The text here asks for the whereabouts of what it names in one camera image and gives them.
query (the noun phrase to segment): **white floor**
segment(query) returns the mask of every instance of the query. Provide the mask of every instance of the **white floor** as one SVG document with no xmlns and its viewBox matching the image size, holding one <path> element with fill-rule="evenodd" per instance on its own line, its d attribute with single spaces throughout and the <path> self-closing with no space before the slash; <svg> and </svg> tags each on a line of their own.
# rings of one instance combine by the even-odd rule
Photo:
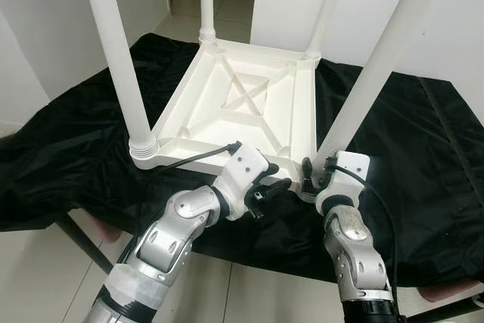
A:
<svg viewBox="0 0 484 323">
<path fill-rule="evenodd" d="M 253 0 L 215 0 L 216 31 L 222 39 L 248 42 Z M 197 42 L 200 1 L 173 0 L 172 16 L 156 33 Z M 115 262 L 129 235 L 102 244 L 81 211 L 73 218 Z M 106 275 L 56 226 L 44 231 L 0 233 L 0 322 L 81 322 Z M 461 297 L 482 290 L 482 285 Z M 430 304 L 413 288 L 399 289 L 402 313 L 410 315 L 448 303 Z M 343 321 L 335 284 L 248 268 L 193 253 L 155 317 L 155 323 L 321 323 Z M 455 318 L 482 322 L 484 312 Z"/>
</svg>

